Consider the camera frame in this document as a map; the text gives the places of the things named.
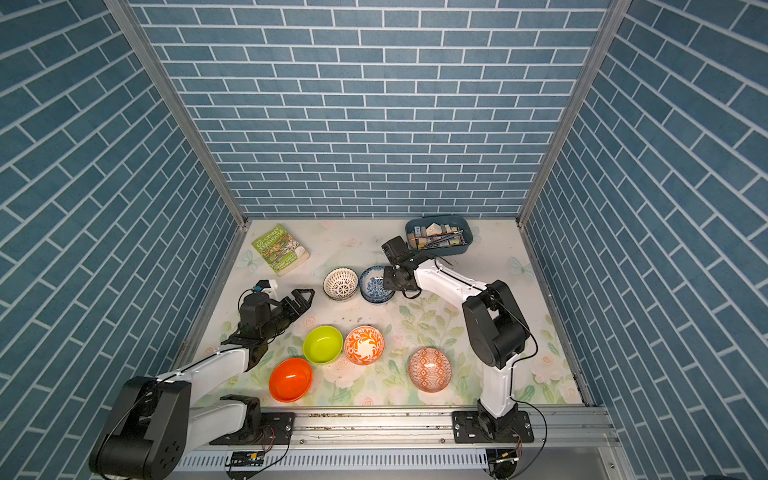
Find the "white brown patterned bowl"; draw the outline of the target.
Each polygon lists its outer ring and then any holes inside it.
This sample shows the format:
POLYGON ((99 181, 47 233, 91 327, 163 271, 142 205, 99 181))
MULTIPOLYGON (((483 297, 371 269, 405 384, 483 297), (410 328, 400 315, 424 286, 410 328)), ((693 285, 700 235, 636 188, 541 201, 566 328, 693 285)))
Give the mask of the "white brown patterned bowl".
POLYGON ((358 290, 358 275, 351 268, 339 267, 330 271, 323 280, 324 293, 334 301, 346 301, 358 290))

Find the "lime green bowl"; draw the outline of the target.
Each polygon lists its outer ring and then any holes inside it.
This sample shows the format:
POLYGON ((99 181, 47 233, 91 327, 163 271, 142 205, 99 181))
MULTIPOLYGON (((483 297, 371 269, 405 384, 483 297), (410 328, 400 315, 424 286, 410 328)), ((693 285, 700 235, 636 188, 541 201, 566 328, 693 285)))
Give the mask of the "lime green bowl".
POLYGON ((303 342, 303 355, 312 364, 326 365, 342 353, 344 337, 333 326, 323 325, 313 329, 303 342))

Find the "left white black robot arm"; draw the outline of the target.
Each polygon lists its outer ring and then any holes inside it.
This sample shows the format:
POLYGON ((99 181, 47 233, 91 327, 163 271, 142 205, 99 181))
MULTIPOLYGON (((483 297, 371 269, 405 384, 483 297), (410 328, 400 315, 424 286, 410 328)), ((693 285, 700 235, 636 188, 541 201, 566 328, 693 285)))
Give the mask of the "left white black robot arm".
POLYGON ((197 402, 258 365, 268 347, 312 306, 311 288, 276 299, 267 280, 241 294, 240 321, 213 353, 156 377, 137 376, 121 388, 88 459, 103 479, 165 479, 189 452, 208 444, 289 446, 294 414, 268 414, 257 397, 226 395, 197 402))

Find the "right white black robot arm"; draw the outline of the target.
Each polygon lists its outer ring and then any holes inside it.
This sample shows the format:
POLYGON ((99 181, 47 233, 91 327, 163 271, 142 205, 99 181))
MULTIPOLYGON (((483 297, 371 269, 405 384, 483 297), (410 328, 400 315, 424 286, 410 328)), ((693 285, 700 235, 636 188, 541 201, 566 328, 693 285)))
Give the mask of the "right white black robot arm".
POLYGON ((389 261, 384 288, 406 293, 432 292, 460 309, 469 344, 484 364, 475 421, 489 441, 533 440, 530 421, 513 399, 514 367, 523 359, 531 331, 508 285, 473 280, 453 271, 437 257, 413 251, 396 236, 382 245, 389 261))

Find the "green cover book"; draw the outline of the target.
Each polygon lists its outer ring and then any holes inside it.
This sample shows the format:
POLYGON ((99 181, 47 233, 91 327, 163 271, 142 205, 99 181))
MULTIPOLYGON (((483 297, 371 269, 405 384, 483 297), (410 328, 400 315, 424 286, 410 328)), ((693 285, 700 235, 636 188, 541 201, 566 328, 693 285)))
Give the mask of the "green cover book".
POLYGON ((310 258, 308 250, 280 224, 251 245, 278 277, 287 275, 310 258))

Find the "art supplies in bin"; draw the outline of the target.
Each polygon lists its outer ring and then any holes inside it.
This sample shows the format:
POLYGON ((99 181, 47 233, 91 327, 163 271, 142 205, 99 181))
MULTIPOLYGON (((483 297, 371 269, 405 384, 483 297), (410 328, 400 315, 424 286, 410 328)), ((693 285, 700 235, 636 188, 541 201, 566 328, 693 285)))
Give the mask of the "art supplies in bin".
POLYGON ((431 223, 428 226, 415 225, 407 233, 407 242, 412 249, 416 250, 459 247, 467 244, 462 229, 438 223, 431 223))

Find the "teal plastic bin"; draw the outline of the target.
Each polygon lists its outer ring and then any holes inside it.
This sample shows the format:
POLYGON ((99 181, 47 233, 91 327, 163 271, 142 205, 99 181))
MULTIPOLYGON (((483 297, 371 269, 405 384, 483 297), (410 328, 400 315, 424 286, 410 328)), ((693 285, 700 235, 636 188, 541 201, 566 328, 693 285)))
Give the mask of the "teal plastic bin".
POLYGON ((463 254, 474 241, 468 222, 455 214, 410 220, 406 223, 405 233, 412 250, 441 257, 463 254))

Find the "plain orange bowl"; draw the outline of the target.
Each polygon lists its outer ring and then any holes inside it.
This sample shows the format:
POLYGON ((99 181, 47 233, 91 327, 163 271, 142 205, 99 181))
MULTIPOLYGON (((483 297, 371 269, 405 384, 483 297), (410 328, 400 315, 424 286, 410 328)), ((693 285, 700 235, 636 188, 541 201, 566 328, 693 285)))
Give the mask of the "plain orange bowl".
POLYGON ((301 399, 313 382, 313 370, 303 358, 290 358, 281 362, 272 372, 268 388, 274 400, 292 403, 301 399))

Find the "orange floral bowl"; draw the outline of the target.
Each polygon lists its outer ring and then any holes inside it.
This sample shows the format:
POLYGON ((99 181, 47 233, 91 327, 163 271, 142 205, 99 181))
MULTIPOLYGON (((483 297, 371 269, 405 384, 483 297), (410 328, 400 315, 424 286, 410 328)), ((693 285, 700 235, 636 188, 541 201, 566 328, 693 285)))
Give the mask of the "orange floral bowl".
POLYGON ((359 326, 346 335, 344 354, 355 365, 375 363, 382 357, 384 350, 384 336, 373 326, 359 326))

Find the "red geometric patterned bowl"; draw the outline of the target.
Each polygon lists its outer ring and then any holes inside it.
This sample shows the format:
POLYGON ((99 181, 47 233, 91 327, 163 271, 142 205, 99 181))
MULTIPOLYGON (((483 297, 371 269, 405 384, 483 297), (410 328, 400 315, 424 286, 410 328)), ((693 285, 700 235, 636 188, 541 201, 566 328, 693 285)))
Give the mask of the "red geometric patterned bowl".
POLYGON ((408 362, 408 375, 418 390, 437 393, 449 385, 452 379, 452 366, 442 351, 424 347, 411 355, 408 362))

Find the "left green circuit board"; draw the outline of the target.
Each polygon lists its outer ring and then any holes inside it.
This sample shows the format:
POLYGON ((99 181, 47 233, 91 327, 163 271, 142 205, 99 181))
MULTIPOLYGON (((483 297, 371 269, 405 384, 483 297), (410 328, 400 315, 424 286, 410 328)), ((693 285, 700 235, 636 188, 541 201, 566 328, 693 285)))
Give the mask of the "left green circuit board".
POLYGON ((228 470, 233 468, 260 468, 264 465, 265 453, 262 451, 235 451, 225 464, 228 470))

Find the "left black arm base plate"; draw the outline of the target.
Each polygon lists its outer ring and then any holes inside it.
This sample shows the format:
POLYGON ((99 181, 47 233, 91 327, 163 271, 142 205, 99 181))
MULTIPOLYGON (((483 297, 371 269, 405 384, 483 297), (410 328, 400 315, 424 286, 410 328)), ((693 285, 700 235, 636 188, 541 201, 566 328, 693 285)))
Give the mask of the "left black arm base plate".
POLYGON ((289 445, 295 421, 293 412, 261 412, 246 415, 245 423, 233 433, 222 435, 210 445, 289 445))

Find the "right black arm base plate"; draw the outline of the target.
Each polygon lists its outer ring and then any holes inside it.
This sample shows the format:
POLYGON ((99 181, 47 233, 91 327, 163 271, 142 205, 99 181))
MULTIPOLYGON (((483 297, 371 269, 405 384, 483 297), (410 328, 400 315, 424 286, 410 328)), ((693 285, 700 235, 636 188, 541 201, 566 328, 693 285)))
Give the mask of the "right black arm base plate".
POLYGON ((512 410, 501 418, 479 411, 452 412, 454 441, 469 443, 532 443, 535 440, 529 414, 512 410))

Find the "aluminium mounting rail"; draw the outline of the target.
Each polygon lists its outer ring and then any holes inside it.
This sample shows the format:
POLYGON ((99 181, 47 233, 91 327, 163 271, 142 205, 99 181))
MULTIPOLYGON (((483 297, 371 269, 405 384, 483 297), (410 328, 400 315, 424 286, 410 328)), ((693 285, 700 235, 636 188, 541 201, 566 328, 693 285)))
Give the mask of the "aluminium mounting rail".
POLYGON ((162 414, 125 426, 124 433, 157 440, 161 446, 192 451, 211 446, 216 438, 243 426, 246 415, 261 412, 293 412, 290 440, 293 448, 480 448, 614 447, 618 434, 607 411, 599 407, 521 407, 529 414, 535 440, 532 443, 469 443, 454 441, 452 412, 474 408, 308 408, 248 407, 228 400, 188 414, 162 414))

